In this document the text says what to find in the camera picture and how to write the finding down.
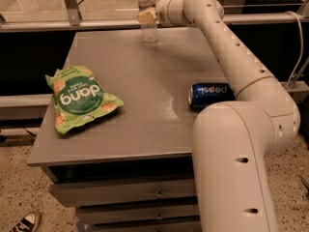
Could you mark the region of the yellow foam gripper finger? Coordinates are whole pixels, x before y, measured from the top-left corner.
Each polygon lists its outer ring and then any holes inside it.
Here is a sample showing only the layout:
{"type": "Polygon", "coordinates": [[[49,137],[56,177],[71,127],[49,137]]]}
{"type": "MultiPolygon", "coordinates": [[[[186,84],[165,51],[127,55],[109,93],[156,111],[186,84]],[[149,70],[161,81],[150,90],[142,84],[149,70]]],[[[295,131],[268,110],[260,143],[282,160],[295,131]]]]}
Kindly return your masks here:
{"type": "Polygon", "coordinates": [[[136,16],[141,24],[154,25],[156,24],[156,11],[154,8],[148,8],[141,11],[136,16]]]}

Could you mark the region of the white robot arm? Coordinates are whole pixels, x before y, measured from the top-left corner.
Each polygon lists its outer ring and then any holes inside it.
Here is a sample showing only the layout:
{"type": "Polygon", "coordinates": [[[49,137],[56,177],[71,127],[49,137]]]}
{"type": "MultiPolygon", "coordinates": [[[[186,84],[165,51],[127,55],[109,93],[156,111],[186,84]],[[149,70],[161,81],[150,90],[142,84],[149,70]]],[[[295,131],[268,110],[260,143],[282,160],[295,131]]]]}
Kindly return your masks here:
{"type": "Polygon", "coordinates": [[[224,23],[216,0],[161,0],[137,18],[200,29],[236,97],[204,108],[192,128],[202,231],[279,232],[264,157],[297,135],[295,101],[224,23]]]}

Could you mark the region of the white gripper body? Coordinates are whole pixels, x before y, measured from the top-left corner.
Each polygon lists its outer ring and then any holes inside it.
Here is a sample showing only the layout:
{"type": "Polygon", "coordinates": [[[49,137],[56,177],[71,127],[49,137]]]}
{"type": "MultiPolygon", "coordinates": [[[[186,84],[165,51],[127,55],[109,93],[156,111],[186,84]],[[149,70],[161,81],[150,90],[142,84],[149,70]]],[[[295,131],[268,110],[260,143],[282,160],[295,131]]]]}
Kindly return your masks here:
{"type": "Polygon", "coordinates": [[[179,24],[179,0],[161,0],[156,5],[156,15],[161,25],[179,24]]]}

